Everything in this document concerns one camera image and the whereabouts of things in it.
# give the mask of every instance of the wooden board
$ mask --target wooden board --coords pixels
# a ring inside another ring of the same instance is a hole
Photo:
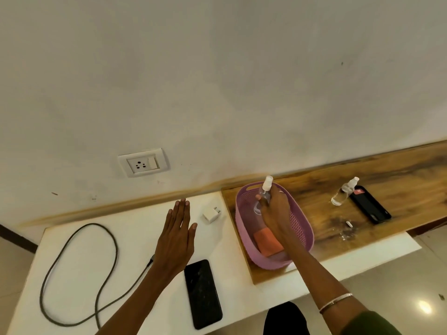
[[[331,204],[339,187],[354,176],[391,213],[390,221],[372,224],[349,199],[339,207]],[[447,141],[320,167],[275,182],[287,189],[308,218],[315,234],[311,254],[322,261],[447,217]],[[235,200],[240,188],[222,190],[236,231]],[[254,284],[287,272],[258,267],[240,238],[239,242]]]

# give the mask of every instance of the black cable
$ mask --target black cable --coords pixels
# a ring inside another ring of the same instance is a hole
[[[62,256],[62,254],[65,251],[65,248],[68,246],[68,244],[70,243],[71,239],[83,228],[89,226],[89,225],[97,225],[98,227],[101,227],[102,229],[104,229],[113,239],[113,242],[115,244],[115,260],[113,262],[113,266],[112,269],[110,270],[109,275],[107,275],[107,278],[105,279],[104,283],[102,284],[101,288],[99,288],[98,294],[96,295],[96,300],[95,300],[95,312],[86,317],[85,319],[83,319],[82,321],[76,322],[76,323],[62,323],[62,322],[58,322],[56,320],[54,320],[53,318],[51,318],[48,314],[47,311],[45,310],[45,307],[43,305],[43,292],[45,290],[45,284],[47,283],[47,279],[48,276],[50,275],[51,271],[53,270],[54,266],[56,265],[56,263],[59,261],[60,257]],[[147,264],[146,268],[144,268],[144,270],[142,271],[142,273],[140,274],[140,276],[138,276],[138,279],[135,281],[135,283],[129,288],[128,291],[126,291],[126,293],[122,294],[119,298],[117,298],[116,300],[113,300],[112,302],[110,302],[109,304],[106,304],[104,307],[102,307],[101,309],[98,309],[98,301],[99,301],[99,297],[101,295],[102,289],[104,288],[104,286],[107,284],[107,282],[109,281],[110,276],[112,275],[113,271],[115,270],[115,266],[116,266],[116,262],[118,261],[118,243],[116,242],[116,239],[114,237],[114,235],[112,234],[111,231],[109,231],[106,227],[104,227],[103,225],[100,225],[99,223],[87,223],[86,225],[83,225],[81,228],[79,228],[77,231],[75,231],[70,238],[67,240],[67,242],[65,242],[64,247],[62,247],[62,250],[60,251],[59,255],[56,257],[56,260],[54,260],[53,264],[51,265],[50,269],[48,270],[47,274],[45,275],[45,279],[43,279],[42,282],[42,287],[40,288],[40,296],[39,296],[39,303],[40,303],[40,311],[42,312],[43,316],[45,316],[45,318],[50,321],[51,323],[61,326],[61,327],[76,327],[79,326],[80,324],[90,320],[93,316],[96,319],[96,325],[98,327],[98,329],[101,328],[101,325],[99,323],[99,313],[101,311],[103,311],[105,308],[111,306],[112,304],[114,304],[115,302],[119,301],[120,299],[122,299],[123,297],[125,297],[132,289],[133,287],[135,287],[135,285],[138,283],[138,281],[141,279],[141,277],[143,276],[143,274],[145,273],[145,271],[149,268],[149,266],[152,264],[154,259],[154,256],[151,258],[151,260],[149,261],[149,263]]]

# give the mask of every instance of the floor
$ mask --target floor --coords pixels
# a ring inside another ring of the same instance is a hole
[[[351,277],[343,284],[402,334],[444,334],[447,328],[447,226],[416,238],[422,249]],[[33,254],[0,238],[0,335],[5,335]],[[329,335],[311,297],[293,301],[311,334]],[[261,335],[266,312],[212,335]]]

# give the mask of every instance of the bracelet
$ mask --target bracelet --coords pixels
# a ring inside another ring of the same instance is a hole
[[[341,300],[348,298],[349,296],[352,296],[352,294],[351,293],[343,294],[338,298],[333,299],[331,302],[328,302],[327,304],[321,307],[320,314],[323,314],[328,308],[332,307],[334,304],[340,302]]]

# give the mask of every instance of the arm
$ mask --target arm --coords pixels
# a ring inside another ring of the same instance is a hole
[[[257,196],[262,205],[262,217],[292,258],[318,309],[332,299],[348,293],[348,290],[307,252],[291,229],[290,207],[286,194],[281,193],[277,186],[272,186],[271,196],[270,204]],[[363,304],[354,297],[349,297],[328,308],[323,313],[323,318],[331,333],[338,335],[364,311],[367,309]]]
[[[197,223],[190,223],[190,205],[185,199],[170,209],[158,239],[152,267],[130,298],[97,332],[97,335],[136,335],[155,301],[194,253]]]

